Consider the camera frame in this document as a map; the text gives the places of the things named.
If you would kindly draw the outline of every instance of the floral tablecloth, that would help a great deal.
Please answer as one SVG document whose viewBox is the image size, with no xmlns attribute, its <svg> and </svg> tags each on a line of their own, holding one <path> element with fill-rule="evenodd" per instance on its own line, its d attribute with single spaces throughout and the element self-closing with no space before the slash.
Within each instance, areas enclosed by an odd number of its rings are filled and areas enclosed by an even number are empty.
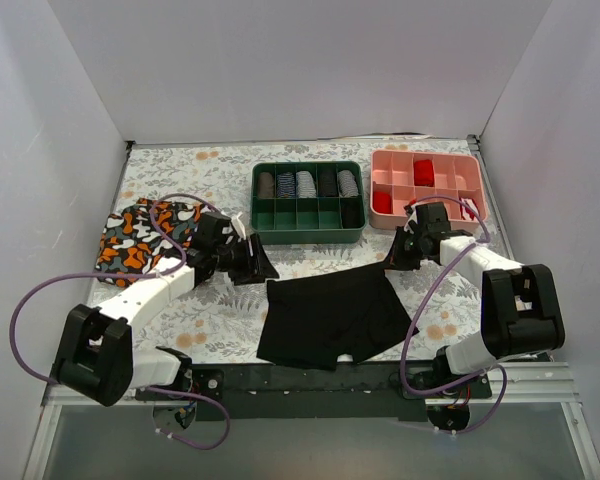
<svg viewBox="0 0 600 480">
<path fill-rule="evenodd" d="M 158 198 L 173 192 L 202 196 L 227 213 L 243 211 L 248 219 L 251 170 L 259 162 L 352 160 L 360 164 L 366 195 L 369 192 L 371 153 L 378 148 L 468 154 L 464 140 L 372 141 L 339 143 L 252 144 L 244 146 L 134 148 L 122 180 L 115 212 L 139 197 Z M 491 248 L 505 254 L 494 216 L 487 221 L 494 241 Z M 266 246 L 281 279 L 319 275 L 377 262 L 384 258 L 393 233 L 367 227 L 356 244 Z M 388 272 L 407 312 L 413 315 L 440 267 L 427 263 L 417 272 Z M 91 295 L 95 305 L 118 292 L 98 284 Z M 254 363 L 267 315 L 264 285 L 233 287 L 224 275 L 180 297 L 154 318 L 134 342 L 140 349 L 164 345 L 188 354 L 197 363 Z M 409 358 L 430 359 L 443 345 L 475 332 L 480 322 L 476 288 L 459 275 L 444 281 L 420 320 Z M 373 360 L 397 360 L 402 344 Z"/>
</svg>

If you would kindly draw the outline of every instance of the white wall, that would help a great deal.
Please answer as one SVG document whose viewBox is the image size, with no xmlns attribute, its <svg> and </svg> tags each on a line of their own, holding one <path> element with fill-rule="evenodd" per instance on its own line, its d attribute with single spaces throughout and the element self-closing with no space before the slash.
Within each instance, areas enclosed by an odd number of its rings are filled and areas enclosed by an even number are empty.
<svg viewBox="0 0 600 480">
<path fill-rule="evenodd" d="M 600 455 L 600 0 L 554 0 L 483 136 L 519 260 L 548 264 Z"/>
<path fill-rule="evenodd" d="M 480 133 L 550 0 L 50 0 L 139 143 Z"/>
<path fill-rule="evenodd" d="M 12 309 L 51 275 L 92 267 L 124 143 L 45 0 L 0 0 L 0 479 L 22 475 L 44 384 L 11 357 Z M 48 373 L 86 284 L 26 308 L 23 353 Z"/>
</svg>

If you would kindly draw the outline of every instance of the rolled sock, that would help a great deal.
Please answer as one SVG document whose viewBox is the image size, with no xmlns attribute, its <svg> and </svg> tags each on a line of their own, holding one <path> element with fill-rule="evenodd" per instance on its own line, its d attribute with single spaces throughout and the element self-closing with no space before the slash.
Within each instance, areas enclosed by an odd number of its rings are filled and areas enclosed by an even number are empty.
<svg viewBox="0 0 600 480">
<path fill-rule="evenodd" d="M 338 172 L 338 185 L 340 186 L 340 195 L 343 197 L 357 197 L 360 194 L 356 179 L 349 170 Z"/>
<path fill-rule="evenodd" d="M 310 172 L 296 173 L 296 192 L 298 198 L 316 198 L 316 185 Z"/>
<path fill-rule="evenodd" d="M 273 198 L 274 191 L 273 175 L 269 172 L 262 172 L 258 175 L 258 198 Z"/>
<path fill-rule="evenodd" d="M 293 173 L 281 173 L 276 178 L 277 182 L 277 197 L 278 198 L 295 198 L 296 196 L 296 179 Z"/>
<path fill-rule="evenodd" d="M 474 202 L 472 199 L 470 198 L 461 198 L 460 201 L 466 205 L 469 205 L 471 208 L 473 208 L 476 212 L 478 211 L 478 205 L 476 205 L 476 202 Z M 466 207 L 461 206 L 460 207 L 460 217 L 463 220 L 476 220 L 476 216 L 471 213 Z"/>
<path fill-rule="evenodd" d="M 342 228 L 360 228 L 362 226 L 362 218 L 360 209 L 357 205 L 346 203 L 341 208 Z"/>
<path fill-rule="evenodd" d="M 373 192 L 373 209 L 378 213 L 391 215 L 391 195 L 385 192 Z"/>
<path fill-rule="evenodd" d="M 418 160 L 413 163 L 413 180 L 416 187 L 433 187 L 433 162 L 431 160 Z"/>
<path fill-rule="evenodd" d="M 321 197 L 337 197 L 338 184 L 333 170 L 325 170 L 318 179 L 318 193 Z"/>
</svg>

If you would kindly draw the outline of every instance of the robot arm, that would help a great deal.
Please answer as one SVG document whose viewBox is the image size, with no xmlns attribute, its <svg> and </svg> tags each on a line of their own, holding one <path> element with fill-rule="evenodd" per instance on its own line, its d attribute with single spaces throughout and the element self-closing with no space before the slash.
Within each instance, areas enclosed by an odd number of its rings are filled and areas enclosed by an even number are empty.
<svg viewBox="0 0 600 480">
<path fill-rule="evenodd" d="M 140 280 L 96 307 L 78 305 L 69 312 L 51 376 L 63 385 L 105 406 L 115 404 L 129 388 L 168 385 L 188 389 L 191 359 L 176 350 L 156 347 L 135 351 L 139 332 L 169 303 L 210 278 L 215 270 L 228 272 L 235 285 L 278 278 L 262 248 L 260 237 L 232 233 L 231 220 L 204 213 L 192 237 L 198 250 L 186 264 L 166 276 Z M 152 273 L 180 263 L 162 258 Z"/>
<path fill-rule="evenodd" d="M 417 206 L 408 226 L 396 231 L 384 262 L 388 269 L 416 270 L 426 259 L 447 266 L 476 241 L 468 232 L 451 229 L 441 202 Z M 434 374 L 440 382 L 564 344 L 564 326 L 549 268 L 522 265 L 476 245 L 453 270 L 481 291 L 480 331 L 438 351 Z"/>
</svg>

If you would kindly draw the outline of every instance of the black boxer briefs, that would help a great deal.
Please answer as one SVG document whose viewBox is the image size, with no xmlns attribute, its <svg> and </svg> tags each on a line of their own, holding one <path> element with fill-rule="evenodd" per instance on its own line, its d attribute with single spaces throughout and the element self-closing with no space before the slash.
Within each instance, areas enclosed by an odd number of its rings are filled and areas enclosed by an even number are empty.
<svg viewBox="0 0 600 480">
<path fill-rule="evenodd" d="M 381 264 L 267 283 L 269 312 L 258 358 L 277 365 L 335 370 L 404 341 L 411 319 Z"/>
</svg>

